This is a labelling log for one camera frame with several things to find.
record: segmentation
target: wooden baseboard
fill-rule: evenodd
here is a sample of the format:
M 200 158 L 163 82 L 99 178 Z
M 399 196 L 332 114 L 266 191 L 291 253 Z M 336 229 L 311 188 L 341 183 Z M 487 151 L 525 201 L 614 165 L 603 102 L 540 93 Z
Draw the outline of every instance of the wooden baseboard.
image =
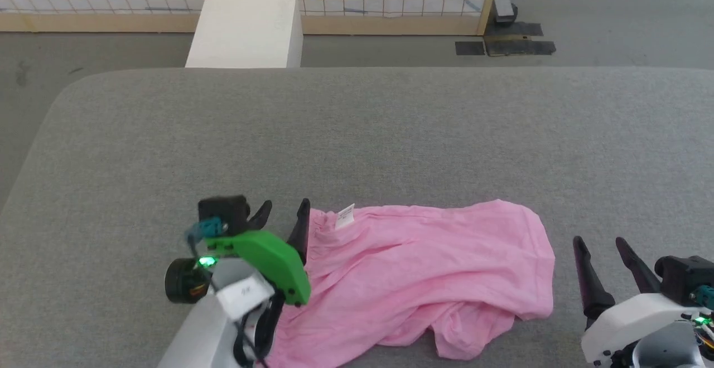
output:
M 0 32 L 194 32 L 198 14 L 0 14 Z M 303 16 L 306 35 L 476 35 L 478 17 Z

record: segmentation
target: white box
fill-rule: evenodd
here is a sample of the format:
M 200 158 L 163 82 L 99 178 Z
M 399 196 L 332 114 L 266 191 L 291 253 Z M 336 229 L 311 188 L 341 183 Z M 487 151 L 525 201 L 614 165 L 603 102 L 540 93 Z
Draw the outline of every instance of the white box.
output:
M 205 0 L 186 67 L 299 67 L 298 0 Z

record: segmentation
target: robotic arm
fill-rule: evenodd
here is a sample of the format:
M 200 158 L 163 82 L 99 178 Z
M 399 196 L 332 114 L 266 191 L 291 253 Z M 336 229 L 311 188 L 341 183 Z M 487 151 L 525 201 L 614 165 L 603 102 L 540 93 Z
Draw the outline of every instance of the robotic arm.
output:
M 714 367 L 714 264 L 699 256 L 664 256 L 647 267 L 623 238 L 615 245 L 641 294 L 615 304 L 591 264 L 582 238 L 573 239 L 582 313 L 582 352 L 594 366 Z
M 263 230 L 271 207 L 266 201 L 248 220 L 243 196 L 199 202 L 199 223 L 186 231 L 193 257 L 173 261 L 164 280 L 171 302 L 196 306 L 159 368 L 267 366 L 283 305 L 305 305 L 311 293 L 303 268 L 310 201 L 302 201 L 287 242 Z M 205 255 L 196 250 L 201 241 Z

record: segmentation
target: gray fabric surface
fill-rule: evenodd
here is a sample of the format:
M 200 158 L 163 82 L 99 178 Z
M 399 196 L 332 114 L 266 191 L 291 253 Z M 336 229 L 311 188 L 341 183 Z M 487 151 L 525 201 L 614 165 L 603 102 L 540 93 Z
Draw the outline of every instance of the gray fabric surface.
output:
M 712 258 L 714 72 L 683 69 L 121 71 L 60 95 L 0 216 L 0 366 L 153 367 L 189 307 L 163 296 L 196 203 L 530 207 L 556 252 L 555 312 L 474 361 L 425 335 L 350 366 L 584 366 L 571 239 L 636 293 L 625 236 Z

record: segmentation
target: white label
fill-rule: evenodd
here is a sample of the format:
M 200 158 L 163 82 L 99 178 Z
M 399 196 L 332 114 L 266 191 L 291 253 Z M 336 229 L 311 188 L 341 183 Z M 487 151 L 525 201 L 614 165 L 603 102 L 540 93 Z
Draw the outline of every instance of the white label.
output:
M 216 297 L 230 319 L 237 321 L 273 294 L 275 290 L 270 283 L 255 273 L 247 279 L 225 286 L 217 292 Z
M 352 213 L 354 210 L 355 205 L 352 204 L 350 206 L 347 206 L 347 208 L 344 208 L 343 210 L 339 211 L 339 213 L 337 213 L 337 222 L 335 223 L 335 229 L 341 229 L 342 227 L 355 221 L 355 216 Z

